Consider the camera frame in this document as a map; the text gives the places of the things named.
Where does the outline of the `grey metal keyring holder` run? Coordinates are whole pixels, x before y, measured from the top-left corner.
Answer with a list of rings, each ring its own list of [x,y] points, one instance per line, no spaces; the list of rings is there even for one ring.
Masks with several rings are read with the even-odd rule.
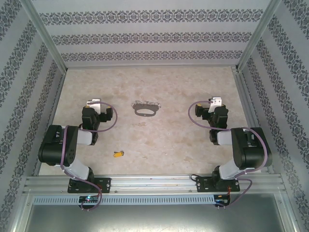
[[[134,109],[135,115],[142,117],[153,117],[161,108],[161,105],[158,102],[150,101],[135,101],[131,104],[131,106]],[[149,110],[151,113],[140,113],[140,110]]]

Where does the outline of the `left circuit board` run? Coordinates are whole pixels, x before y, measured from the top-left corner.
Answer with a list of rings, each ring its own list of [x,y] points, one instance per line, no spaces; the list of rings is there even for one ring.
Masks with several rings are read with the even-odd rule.
[[[97,203],[98,202],[98,196],[80,196],[79,197],[79,203]]]

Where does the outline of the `circuit board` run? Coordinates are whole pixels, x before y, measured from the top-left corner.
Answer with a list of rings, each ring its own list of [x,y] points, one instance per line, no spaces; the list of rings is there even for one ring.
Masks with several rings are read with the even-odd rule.
[[[215,195],[214,196],[215,205],[220,207],[228,206],[230,204],[231,198],[230,195]]]
[[[98,202],[98,196],[80,196],[79,197],[79,203],[97,203]]]

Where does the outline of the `right circuit board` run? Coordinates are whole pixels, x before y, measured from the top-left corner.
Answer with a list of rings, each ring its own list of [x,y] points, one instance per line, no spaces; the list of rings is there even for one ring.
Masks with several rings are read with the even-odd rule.
[[[215,195],[214,196],[215,205],[220,207],[228,206],[230,204],[231,198],[230,195]]]

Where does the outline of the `grey metal sheet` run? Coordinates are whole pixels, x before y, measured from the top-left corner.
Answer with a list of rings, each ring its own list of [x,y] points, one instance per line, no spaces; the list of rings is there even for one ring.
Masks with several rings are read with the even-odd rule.
[[[211,205],[36,205],[26,232],[285,232],[277,210],[216,209]]]

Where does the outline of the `left aluminium side rail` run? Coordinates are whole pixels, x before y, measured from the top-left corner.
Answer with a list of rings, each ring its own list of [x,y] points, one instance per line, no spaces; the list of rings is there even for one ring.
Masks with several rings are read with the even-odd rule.
[[[44,132],[43,132],[42,138],[40,139],[39,148],[38,148],[38,150],[35,153],[36,154],[36,160],[35,160],[35,163],[34,163],[34,168],[33,168],[32,172],[31,172],[31,176],[38,176],[39,175],[39,171],[40,171],[40,168],[41,168],[41,163],[40,163],[39,158],[38,158],[39,150],[40,150],[41,145],[42,145],[42,143],[44,141],[44,138],[45,138],[45,135],[47,133],[47,130],[48,130],[49,126],[53,123],[53,120],[54,120],[54,117],[55,117],[55,114],[56,114],[56,109],[57,109],[57,106],[58,106],[58,102],[59,102],[59,99],[60,99],[61,91],[62,91],[62,88],[63,88],[63,85],[64,85],[64,81],[65,81],[67,72],[68,71],[66,71],[65,73],[62,74],[60,82],[59,82],[59,84],[57,86],[56,95],[55,95],[53,103],[51,105],[51,111],[50,111],[50,114],[49,114],[49,117],[48,117],[48,121],[47,121],[47,124],[46,124],[46,126],[44,128]]]

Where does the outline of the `aluminium side rail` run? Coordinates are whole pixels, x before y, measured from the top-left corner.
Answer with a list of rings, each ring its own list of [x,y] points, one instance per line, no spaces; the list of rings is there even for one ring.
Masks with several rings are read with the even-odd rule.
[[[239,98],[242,104],[247,124],[249,127],[259,127],[260,125],[256,117],[251,97],[249,95],[243,75],[242,73],[238,72],[236,66],[232,66],[231,70],[234,76],[234,80],[236,83],[236,87],[238,90]]]
[[[62,91],[62,88],[63,88],[63,85],[64,85],[64,81],[65,81],[67,72],[68,71],[66,71],[65,73],[62,74],[60,82],[59,82],[59,84],[57,86],[56,95],[55,95],[53,103],[51,105],[51,111],[50,111],[50,114],[49,114],[49,117],[48,117],[48,121],[47,121],[47,124],[46,124],[46,126],[44,128],[44,132],[43,132],[42,138],[40,139],[39,148],[38,148],[38,150],[35,153],[36,154],[36,160],[35,160],[35,163],[34,163],[34,168],[33,168],[32,172],[31,172],[31,176],[38,176],[39,175],[39,171],[40,171],[40,168],[41,168],[41,163],[40,163],[39,158],[38,158],[39,150],[40,150],[41,145],[42,145],[42,143],[44,141],[44,138],[45,138],[45,135],[47,133],[47,130],[48,130],[49,126],[53,123],[53,120],[54,120],[54,117],[55,117],[55,114],[56,114],[56,109],[57,109],[57,106],[58,106],[58,102],[59,102],[59,99],[60,99],[61,91]]]

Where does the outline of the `right aluminium side rail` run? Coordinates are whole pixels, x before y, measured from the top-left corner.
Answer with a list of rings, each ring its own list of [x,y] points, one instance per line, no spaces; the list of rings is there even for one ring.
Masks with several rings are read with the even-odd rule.
[[[231,70],[234,76],[234,80],[236,83],[236,87],[238,90],[239,98],[242,104],[247,124],[249,127],[259,127],[260,125],[256,117],[251,97],[249,95],[243,75],[242,73],[238,72],[236,66],[232,66]]]

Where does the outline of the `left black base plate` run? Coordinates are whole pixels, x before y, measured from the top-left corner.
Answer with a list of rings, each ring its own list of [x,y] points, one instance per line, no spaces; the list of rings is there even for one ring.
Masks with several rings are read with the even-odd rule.
[[[102,193],[109,193],[111,187],[110,178],[95,178],[94,185],[98,186],[101,189]],[[69,185],[67,189],[68,193],[96,193],[98,194],[98,189],[93,185],[87,184],[83,181],[78,180],[69,180]]]

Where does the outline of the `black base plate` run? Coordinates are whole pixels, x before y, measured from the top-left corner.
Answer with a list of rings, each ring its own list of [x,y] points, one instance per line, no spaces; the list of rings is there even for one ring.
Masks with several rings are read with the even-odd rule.
[[[94,185],[98,186],[101,189],[102,193],[109,193],[111,187],[110,178],[95,178]],[[98,189],[93,185],[87,184],[83,181],[78,180],[69,180],[69,185],[67,189],[68,193],[96,193],[98,194]]]
[[[198,176],[196,178],[198,192],[240,192],[237,180],[215,180],[210,176]]]

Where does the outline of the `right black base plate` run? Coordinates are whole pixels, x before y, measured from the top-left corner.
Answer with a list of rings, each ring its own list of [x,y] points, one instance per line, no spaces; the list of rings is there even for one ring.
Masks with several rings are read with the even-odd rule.
[[[240,192],[237,180],[215,180],[210,176],[198,176],[196,178],[198,192]]]

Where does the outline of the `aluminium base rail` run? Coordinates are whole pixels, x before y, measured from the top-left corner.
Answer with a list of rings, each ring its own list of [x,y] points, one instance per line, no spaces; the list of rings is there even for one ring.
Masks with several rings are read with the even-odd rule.
[[[110,194],[178,195],[197,194],[197,186],[187,174],[180,175],[110,175]],[[245,176],[253,184],[248,193],[286,192],[279,174],[253,173]],[[30,176],[22,189],[30,195],[67,195],[69,177],[64,175]]]

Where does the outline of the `left aluminium corner post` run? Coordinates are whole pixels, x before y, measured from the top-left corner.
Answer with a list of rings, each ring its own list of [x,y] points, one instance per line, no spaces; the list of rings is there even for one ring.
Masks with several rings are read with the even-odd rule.
[[[51,53],[54,61],[61,69],[62,72],[67,71],[67,66],[65,61],[63,60],[60,52],[58,51],[56,44],[54,43],[52,36],[48,32],[43,20],[41,19],[39,13],[37,12],[35,6],[32,3],[32,0],[20,0],[23,8],[27,12],[30,20],[32,21],[33,25],[35,26],[37,32],[39,33],[41,39],[45,43],[46,47],[48,48],[49,52]]]

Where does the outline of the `aluminium corner post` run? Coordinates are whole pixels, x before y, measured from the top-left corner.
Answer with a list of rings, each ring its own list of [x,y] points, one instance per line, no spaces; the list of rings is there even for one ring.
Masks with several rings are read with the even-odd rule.
[[[252,34],[252,37],[250,38],[238,62],[238,65],[237,65],[238,72],[241,72],[243,70],[244,66],[247,63],[247,60],[250,58],[250,55],[252,54],[255,46],[257,45],[258,41],[263,35],[265,29],[267,28],[268,23],[270,22],[271,18],[273,17],[280,3],[281,3],[281,0],[270,0],[267,8],[265,9],[255,31]]]
[[[67,71],[67,66],[65,61],[63,60],[60,52],[58,51],[56,44],[54,43],[52,36],[48,32],[43,20],[41,19],[39,13],[37,12],[35,6],[32,3],[32,0],[20,0],[23,8],[27,12],[30,20],[32,21],[33,25],[35,26],[37,32],[39,33],[41,39],[45,43],[46,47],[48,48],[49,52],[51,53],[54,61],[61,69],[62,72]]]

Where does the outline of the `right aluminium corner post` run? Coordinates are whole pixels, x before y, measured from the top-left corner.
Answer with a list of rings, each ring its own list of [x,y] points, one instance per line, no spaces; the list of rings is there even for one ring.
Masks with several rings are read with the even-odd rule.
[[[247,60],[250,58],[250,55],[252,54],[255,46],[257,45],[258,41],[263,35],[265,29],[267,28],[268,23],[270,22],[271,18],[273,17],[280,3],[281,3],[281,0],[270,0],[267,8],[265,9],[255,31],[252,34],[252,37],[250,38],[238,62],[238,65],[237,65],[238,72],[241,72],[243,70],[244,66],[247,63]]]

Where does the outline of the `aluminium lower frame bar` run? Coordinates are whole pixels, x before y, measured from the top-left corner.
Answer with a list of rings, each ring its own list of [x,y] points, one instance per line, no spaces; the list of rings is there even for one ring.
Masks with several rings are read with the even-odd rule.
[[[301,232],[287,193],[277,193],[275,198],[284,231]]]
[[[13,223],[9,232],[25,232],[28,219],[31,213],[33,203],[33,196],[28,194],[23,194],[21,196],[20,203],[17,207],[16,213],[14,215]]]

